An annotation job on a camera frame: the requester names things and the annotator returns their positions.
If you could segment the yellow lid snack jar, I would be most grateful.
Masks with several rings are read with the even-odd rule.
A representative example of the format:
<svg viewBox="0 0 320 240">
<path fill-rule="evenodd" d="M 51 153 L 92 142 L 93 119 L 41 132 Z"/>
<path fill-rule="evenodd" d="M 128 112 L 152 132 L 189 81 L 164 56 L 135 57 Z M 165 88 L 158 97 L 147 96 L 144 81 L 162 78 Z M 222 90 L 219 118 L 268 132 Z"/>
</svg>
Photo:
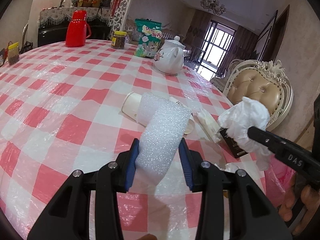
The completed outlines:
<svg viewBox="0 0 320 240">
<path fill-rule="evenodd" d="M 125 31 L 114 31 L 112 40 L 111 40 L 111 46 L 114 49 L 123 49 L 125 46 L 127 38 L 127 32 Z"/>
</svg>

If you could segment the printed crushed paper cup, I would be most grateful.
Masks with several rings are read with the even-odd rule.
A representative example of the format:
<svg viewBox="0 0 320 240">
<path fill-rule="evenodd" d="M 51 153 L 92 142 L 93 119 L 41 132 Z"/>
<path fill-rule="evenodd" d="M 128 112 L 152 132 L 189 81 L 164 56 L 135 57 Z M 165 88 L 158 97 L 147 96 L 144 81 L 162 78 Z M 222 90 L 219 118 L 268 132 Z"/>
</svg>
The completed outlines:
<svg viewBox="0 0 320 240">
<path fill-rule="evenodd" d="M 195 128 L 195 120 L 193 118 L 191 109 L 172 96 L 169 98 L 169 100 L 178 105 L 178 107 L 176 107 L 176 110 L 178 110 L 178 112 L 182 116 L 181 121 L 183 122 L 183 126 L 185 127 L 184 134 L 190 134 Z"/>
</svg>

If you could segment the white plastic wrapper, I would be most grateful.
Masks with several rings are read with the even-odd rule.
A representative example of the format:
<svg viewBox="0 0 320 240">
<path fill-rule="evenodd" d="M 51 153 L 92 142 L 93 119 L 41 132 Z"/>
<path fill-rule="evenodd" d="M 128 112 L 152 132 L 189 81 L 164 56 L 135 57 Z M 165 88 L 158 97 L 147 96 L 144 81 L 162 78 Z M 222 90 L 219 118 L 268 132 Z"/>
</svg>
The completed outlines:
<svg viewBox="0 0 320 240">
<path fill-rule="evenodd" d="M 193 111 L 193 114 L 199 120 L 201 126 L 204 128 L 206 133 L 216 144 L 221 140 L 220 126 L 212 117 L 212 115 L 205 109 L 199 108 Z"/>
</svg>

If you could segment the yellow lid jar at edge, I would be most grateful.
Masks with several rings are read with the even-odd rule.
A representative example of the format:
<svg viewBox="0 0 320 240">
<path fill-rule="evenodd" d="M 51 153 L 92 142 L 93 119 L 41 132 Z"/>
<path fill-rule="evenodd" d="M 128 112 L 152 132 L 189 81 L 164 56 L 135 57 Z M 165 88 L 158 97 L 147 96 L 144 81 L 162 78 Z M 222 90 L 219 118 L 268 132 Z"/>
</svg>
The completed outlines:
<svg viewBox="0 0 320 240">
<path fill-rule="evenodd" d="M 8 46 L 8 63 L 13 65 L 20 60 L 19 43 L 15 42 Z"/>
</svg>

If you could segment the pink lined trash bin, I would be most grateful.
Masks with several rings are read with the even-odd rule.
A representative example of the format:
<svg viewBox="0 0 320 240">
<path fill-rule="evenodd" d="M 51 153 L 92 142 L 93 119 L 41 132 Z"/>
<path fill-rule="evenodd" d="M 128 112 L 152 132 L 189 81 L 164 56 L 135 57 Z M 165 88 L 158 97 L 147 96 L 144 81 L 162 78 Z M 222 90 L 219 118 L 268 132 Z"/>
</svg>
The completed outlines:
<svg viewBox="0 0 320 240">
<path fill-rule="evenodd" d="M 290 188 L 290 181 L 295 175 L 295 171 L 272 155 L 270 156 L 269 168 L 264 171 L 264 174 L 266 196 L 274 207 L 278 207 L 282 204 L 285 193 Z"/>
</svg>

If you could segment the green snack bag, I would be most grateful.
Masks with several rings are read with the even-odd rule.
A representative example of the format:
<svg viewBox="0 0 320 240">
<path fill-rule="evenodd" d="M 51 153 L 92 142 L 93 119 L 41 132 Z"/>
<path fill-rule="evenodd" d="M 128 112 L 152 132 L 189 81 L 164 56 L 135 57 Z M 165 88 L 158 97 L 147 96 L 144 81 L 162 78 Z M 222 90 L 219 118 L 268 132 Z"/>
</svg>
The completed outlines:
<svg viewBox="0 0 320 240">
<path fill-rule="evenodd" d="M 161 22 L 137 18 L 135 24 L 139 32 L 135 56 L 154 58 L 162 39 Z"/>
</svg>

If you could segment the cream tufted ornate chair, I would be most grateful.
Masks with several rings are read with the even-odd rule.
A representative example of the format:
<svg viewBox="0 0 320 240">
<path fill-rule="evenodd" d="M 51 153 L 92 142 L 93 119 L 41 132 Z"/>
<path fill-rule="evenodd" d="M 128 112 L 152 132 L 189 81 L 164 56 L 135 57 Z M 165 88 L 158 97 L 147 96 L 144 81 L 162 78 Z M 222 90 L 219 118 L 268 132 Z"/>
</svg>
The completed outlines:
<svg viewBox="0 0 320 240">
<path fill-rule="evenodd" d="M 240 62 L 229 76 L 223 94 L 233 105 L 244 96 L 262 103 L 270 114 L 268 131 L 280 125 L 293 103 L 293 88 L 280 60 Z"/>
</svg>

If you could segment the red checkered tablecloth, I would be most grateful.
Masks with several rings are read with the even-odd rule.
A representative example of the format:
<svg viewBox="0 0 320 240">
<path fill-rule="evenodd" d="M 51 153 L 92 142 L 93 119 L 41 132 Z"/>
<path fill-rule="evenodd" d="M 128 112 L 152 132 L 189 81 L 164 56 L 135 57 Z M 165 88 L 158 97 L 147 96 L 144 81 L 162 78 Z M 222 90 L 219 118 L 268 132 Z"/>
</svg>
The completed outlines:
<svg viewBox="0 0 320 240">
<path fill-rule="evenodd" d="M 71 172 L 96 171 L 140 138 L 144 127 L 121 111 L 130 92 L 172 96 L 192 110 L 206 109 L 215 120 L 231 106 L 195 71 L 184 67 L 177 76 L 163 75 L 152 60 L 133 55 L 135 46 L 114 50 L 110 44 L 55 43 L 1 67 L 1 210 L 24 239 Z M 243 168 L 265 191 L 254 154 L 234 159 L 197 122 L 185 139 L 203 159 Z M 178 153 L 157 186 L 137 177 L 129 193 L 118 194 L 124 238 L 151 233 L 194 239 L 201 194 L 186 186 Z"/>
</svg>

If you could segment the red thermos jug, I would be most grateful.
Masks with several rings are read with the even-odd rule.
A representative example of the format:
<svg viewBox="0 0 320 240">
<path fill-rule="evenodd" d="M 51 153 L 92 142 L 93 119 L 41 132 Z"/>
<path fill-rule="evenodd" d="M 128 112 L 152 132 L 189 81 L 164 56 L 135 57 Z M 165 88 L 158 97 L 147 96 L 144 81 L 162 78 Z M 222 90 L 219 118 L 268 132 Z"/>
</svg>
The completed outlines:
<svg viewBox="0 0 320 240">
<path fill-rule="evenodd" d="M 76 10 L 69 23 L 66 34 L 66 46 L 69 48 L 83 47 L 91 36 L 91 29 L 87 21 L 87 11 Z"/>
</svg>

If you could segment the white tissue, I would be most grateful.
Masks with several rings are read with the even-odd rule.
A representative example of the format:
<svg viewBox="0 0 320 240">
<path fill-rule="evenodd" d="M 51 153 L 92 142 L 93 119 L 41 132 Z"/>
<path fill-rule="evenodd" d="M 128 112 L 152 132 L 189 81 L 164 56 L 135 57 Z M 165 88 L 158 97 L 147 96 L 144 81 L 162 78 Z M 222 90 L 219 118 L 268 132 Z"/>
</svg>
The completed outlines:
<svg viewBox="0 0 320 240">
<path fill-rule="evenodd" d="M 228 137 L 247 153 L 255 153 L 256 165 L 261 171 L 270 166 L 271 152 L 267 147 L 250 139 L 248 129 L 256 127 L 265 131 L 270 120 L 268 109 L 259 101 L 243 97 L 241 102 L 224 111 L 218 118 L 220 127 L 227 129 Z"/>
</svg>

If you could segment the crushed white paper cup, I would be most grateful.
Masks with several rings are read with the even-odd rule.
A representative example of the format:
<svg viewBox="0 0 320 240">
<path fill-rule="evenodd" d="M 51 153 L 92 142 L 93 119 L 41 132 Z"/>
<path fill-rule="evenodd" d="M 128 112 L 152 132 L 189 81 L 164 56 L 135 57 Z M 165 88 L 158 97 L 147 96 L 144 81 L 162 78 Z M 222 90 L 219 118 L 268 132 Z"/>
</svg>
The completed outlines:
<svg viewBox="0 0 320 240">
<path fill-rule="evenodd" d="M 135 122 L 147 125 L 151 119 L 150 111 L 148 110 L 148 100 L 148 93 L 141 95 L 131 92 L 127 94 L 121 111 Z"/>
</svg>

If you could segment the black cardboard box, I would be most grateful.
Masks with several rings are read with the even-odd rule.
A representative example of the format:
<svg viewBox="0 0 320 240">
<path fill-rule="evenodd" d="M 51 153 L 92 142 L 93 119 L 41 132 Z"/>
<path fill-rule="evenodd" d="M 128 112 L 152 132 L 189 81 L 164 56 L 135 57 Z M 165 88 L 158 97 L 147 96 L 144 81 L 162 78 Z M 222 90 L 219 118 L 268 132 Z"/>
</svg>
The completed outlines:
<svg viewBox="0 0 320 240">
<path fill-rule="evenodd" d="M 248 154 L 248 152 L 241 149 L 238 146 L 238 144 L 231 137 L 229 137 L 227 135 L 226 128 L 221 128 L 219 130 L 219 133 L 220 133 L 221 137 L 223 138 L 223 140 L 225 141 L 225 143 L 227 144 L 227 146 L 229 147 L 229 149 L 231 150 L 231 154 L 233 155 L 233 157 L 235 159 L 239 159 L 240 157 Z"/>
</svg>

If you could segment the white foam sheet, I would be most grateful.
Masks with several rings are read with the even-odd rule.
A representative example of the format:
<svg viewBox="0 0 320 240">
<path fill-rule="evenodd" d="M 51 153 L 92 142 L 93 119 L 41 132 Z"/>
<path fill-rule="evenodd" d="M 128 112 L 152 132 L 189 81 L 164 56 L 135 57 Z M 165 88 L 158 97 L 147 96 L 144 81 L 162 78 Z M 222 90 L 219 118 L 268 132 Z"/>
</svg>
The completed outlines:
<svg viewBox="0 0 320 240">
<path fill-rule="evenodd" d="M 158 185 L 165 177 L 184 135 L 177 104 L 149 94 L 151 119 L 139 139 L 139 154 L 135 161 L 140 178 Z"/>
</svg>

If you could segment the chandelier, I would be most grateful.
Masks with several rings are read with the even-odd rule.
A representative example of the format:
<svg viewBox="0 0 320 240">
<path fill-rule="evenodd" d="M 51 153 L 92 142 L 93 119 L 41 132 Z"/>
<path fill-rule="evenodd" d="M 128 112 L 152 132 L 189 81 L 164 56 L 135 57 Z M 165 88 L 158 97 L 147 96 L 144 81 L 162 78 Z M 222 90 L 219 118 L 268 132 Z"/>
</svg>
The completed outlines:
<svg viewBox="0 0 320 240">
<path fill-rule="evenodd" d="M 214 15 L 222 15 L 226 12 L 224 4 L 220 4 L 218 0 L 201 0 L 200 5 L 203 9 L 211 11 Z"/>
</svg>

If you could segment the white ceramic teapot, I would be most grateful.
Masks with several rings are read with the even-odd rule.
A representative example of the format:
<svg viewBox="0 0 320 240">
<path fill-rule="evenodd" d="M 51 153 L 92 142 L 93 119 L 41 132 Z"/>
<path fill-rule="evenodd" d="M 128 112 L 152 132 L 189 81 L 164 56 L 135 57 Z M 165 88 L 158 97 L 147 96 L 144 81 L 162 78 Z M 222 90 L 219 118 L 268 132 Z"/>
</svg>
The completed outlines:
<svg viewBox="0 0 320 240">
<path fill-rule="evenodd" d="M 184 49 L 179 36 L 175 36 L 173 40 L 165 40 L 153 58 L 153 66 L 163 74 L 177 75 L 183 68 Z"/>
</svg>

